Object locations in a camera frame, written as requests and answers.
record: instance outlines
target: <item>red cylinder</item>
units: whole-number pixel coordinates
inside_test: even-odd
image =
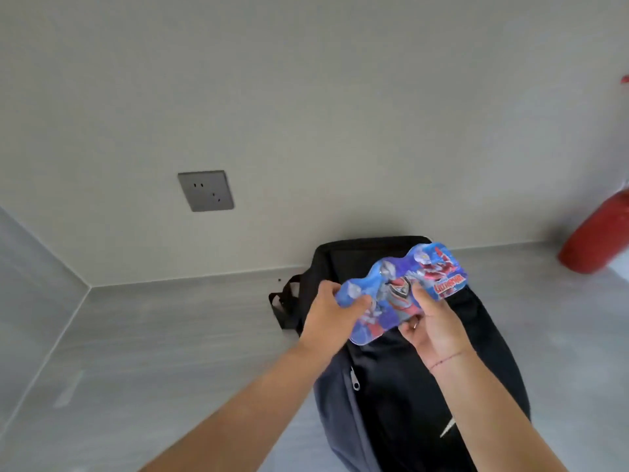
[[[629,189],[621,190],[581,224],[557,258],[570,270],[594,273],[629,246]]]

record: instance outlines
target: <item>red fire extinguisher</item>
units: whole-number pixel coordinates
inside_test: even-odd
[[[557,258],[570,270],[594,273],[629,246],[629,189],[602,205],[563,245]]]

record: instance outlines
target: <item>power socket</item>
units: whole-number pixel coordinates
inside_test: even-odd
[[[234,208],[232,191],[224,170],[182,172],[177,177],[193,212]]]

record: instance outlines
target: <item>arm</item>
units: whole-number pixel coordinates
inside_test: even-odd
[[[400,326],[434,375],[476,468],[566,472],[515,400],[478,358],[456,313],[418,285],[425,316]]]
[[[321,282],[297,345],[141,472],[257,470],[371,305],[367,296],[341,308],[334,299],[339,286]]]

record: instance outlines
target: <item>backpack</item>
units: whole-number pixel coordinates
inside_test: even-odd
[[[406,236],[319,246],[305,273],[269,295],[280,326],[301,334],[322,280],[364,277],[381,258],[403,257],[428,243]],[[530,419],[518,366],[482,302],[469,286],[446,301],[479,357]],[[363,346],[348,341],[315,382],[314,395],[328,444],[352,472],[476,470],[436,380],[397,328]]]

